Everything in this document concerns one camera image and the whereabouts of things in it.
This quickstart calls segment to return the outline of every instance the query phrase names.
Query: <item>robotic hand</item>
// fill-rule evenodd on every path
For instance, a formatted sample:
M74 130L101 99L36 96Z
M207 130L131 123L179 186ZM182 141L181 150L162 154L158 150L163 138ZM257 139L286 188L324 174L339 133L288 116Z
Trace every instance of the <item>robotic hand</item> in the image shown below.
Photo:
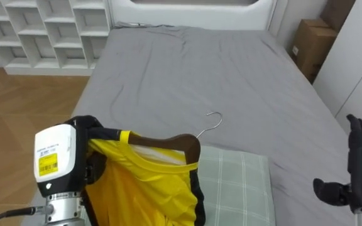
M349 134L348 172L351 175L351 183L342 185L331 182L324 183L314 179L313 186L317 197L333 206L349 205L356 216L356 225L362 226L362 119L348 115L351 125Z

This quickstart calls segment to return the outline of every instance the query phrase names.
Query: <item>wrinkled sheet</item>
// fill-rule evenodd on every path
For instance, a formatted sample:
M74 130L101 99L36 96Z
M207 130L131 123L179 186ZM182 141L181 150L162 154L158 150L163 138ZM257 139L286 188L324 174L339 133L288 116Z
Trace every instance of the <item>wrinkled sheet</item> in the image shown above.
M164 138L216 125L212 111L202 144L269 157L277 226L354 224L312 191L349 181L347 136L267 31L113 30L74 115Z

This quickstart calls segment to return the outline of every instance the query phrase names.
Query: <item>cardboard box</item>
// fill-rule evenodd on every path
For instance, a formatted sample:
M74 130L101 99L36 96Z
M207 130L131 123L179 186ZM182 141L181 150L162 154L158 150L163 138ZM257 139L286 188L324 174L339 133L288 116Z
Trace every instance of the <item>cardboard box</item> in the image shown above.
M356 0L328 0L321 18L339 32Z
M295 64L313 83L337 32L321 19L303 19L295 34L291 56Z

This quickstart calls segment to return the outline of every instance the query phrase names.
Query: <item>wooden floor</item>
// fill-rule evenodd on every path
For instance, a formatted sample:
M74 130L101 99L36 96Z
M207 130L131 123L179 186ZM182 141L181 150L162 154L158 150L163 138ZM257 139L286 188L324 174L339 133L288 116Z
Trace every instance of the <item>wooden floor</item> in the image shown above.
M68 119L88 77L8 76L0 68L0 213L27 207L36 190L36 132ZM0 225L19 225L7 218Z

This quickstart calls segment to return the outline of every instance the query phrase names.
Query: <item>metal hanger hook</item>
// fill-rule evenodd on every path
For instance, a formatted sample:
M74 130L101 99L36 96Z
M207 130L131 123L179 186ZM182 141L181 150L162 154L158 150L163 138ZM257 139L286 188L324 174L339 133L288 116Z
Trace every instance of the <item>metal hanger hook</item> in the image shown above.
M198 136L196 136L196 138L199 138L204 132L210 131L210 130L215 129L215 128L217 128L217 127L220 126L220 123L223 121L223 115L222 115L220 112L211 112L211 113L206 114L206 116L213 115L213 114L218 114L218 115L220 116L220 121L219 121L219 123L217 123L217 125L215 125L215 126L212 127L212 128L203 130L202 132L200 132L200 133L198 134Z

